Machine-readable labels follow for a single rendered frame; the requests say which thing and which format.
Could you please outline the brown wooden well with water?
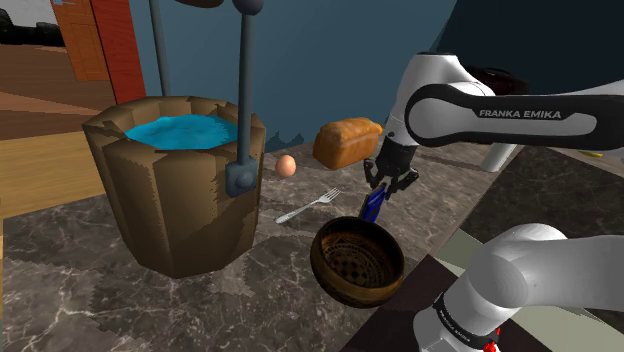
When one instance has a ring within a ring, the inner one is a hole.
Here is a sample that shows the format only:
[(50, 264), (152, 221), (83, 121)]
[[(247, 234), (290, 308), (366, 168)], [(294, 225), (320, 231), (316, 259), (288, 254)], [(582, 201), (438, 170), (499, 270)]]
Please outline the brown wooden well with water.
[[(157, 0), (149, 0), (163, 94), (110, 107), (83, 125), (124, 243), (142, 266), (172, 278), (220, 270), (252, 247), (266, 129), (251, 111), (253, 19), (264, 0), (232, 0), (242, 19), (235, 104), (174, 96)], [(161, 116), (216, 115), (237, 137), (203, 150), (158, 150), (131, 140)]]

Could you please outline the brown bread loaf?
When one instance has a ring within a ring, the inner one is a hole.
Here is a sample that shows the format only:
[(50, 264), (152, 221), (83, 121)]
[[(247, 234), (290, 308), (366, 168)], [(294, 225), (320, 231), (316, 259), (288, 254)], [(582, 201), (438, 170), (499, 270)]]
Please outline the brown bread loaf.
[(381, 125), (364, 117), (346, 118), (321, 127), (313, 157), (331, 170), (369, 158), (382, 134)]

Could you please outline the patterned brown wooden bowl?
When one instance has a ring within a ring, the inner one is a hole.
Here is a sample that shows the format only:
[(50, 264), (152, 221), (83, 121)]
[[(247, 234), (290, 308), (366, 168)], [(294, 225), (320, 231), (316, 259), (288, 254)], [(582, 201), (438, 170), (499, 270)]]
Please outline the patterned brown wooden bowl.
[(354, 308), (378, 307), (404, 279), (404, 255), (381, 226), (358, 217), (326, 222), (310, 248), (312, 272), (336, 301)]

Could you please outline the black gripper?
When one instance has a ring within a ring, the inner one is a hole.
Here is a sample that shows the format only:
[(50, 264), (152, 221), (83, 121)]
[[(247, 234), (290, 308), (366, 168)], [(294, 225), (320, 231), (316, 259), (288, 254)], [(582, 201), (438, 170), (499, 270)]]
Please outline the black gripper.
[[(376, 189), (384, 177), (390, 177), (392, 180), (388, 186), (388, 197), (391, 197), (414, 183), (419, 178), (418, 171), (411, 167), (416, 149), (416, 145), (402, 145), (385, 137), (375, 161), (363, 161), (366, 182), (370, 188)], [(374, 166), (377, 167), (376, 173), (373, 173)]]

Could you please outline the blue handled utensil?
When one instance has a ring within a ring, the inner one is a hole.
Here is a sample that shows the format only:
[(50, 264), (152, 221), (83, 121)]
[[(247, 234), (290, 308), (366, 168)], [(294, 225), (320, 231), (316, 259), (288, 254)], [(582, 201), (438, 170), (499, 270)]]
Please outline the blue handled utensil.
[(358, 215), (359, 218), (369, 222), (376, 221), (385, 200), (386, 187), (386, 183), (381, 183), (366, 195)]

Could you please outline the orange wooden door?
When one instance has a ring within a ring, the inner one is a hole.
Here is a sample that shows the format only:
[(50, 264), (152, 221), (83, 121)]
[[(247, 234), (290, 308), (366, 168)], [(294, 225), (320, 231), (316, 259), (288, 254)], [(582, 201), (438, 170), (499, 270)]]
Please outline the orange wooden door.
[(115, 101), (146, 96), (129, 0), (49, 0), (78, 81), (108, 81)]

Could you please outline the silver fork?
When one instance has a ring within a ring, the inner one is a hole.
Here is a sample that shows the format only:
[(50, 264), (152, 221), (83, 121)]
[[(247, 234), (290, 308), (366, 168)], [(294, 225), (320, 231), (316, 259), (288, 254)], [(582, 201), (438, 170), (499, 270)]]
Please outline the silver fork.
[(305, 211), (306, 209), (308, 209), (308, 208), (310, 208), (310, 207), (312, 207), (312, 206), (314, 206), (316, 204), (319, 204), (319, 203), (328, 204), (333, 199), (335, 199), (340, 193), (341, 193), (341, 191), (339, 189), (333, 188), (330, 191), (328, 191), (327, 193), (325, 193), (322, 196), (320, 196), (319, 198), (317, 198), (316, 200), (314, 200), (314, 201), (312, 201), (312, 202), (310, 202), (310, 203), (308, 203), (308, 204), (306, 204), (306, 205), (304, 205), (302, 207), (299, 207), (296, 210), (293, 210), (291, 212), (288, 212), (288, 213), (286, 213), (284, 215), (281, 215), (281, 216), (277, 217), (275, 219), (275, 222), (277, 224), (284, 223), (284, 222), (294, 218), (295, 216), (297, 216), (301, 212)]

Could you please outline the brown egg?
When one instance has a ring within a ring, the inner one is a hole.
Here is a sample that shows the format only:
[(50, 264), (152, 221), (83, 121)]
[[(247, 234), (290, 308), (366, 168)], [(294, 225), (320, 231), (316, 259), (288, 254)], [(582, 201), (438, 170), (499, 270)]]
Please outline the brown egg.
[(275, 163), (276, 174), (282, 178), (289, 178), (296, 172), (296, 161), (291, 155), (280, 156)]

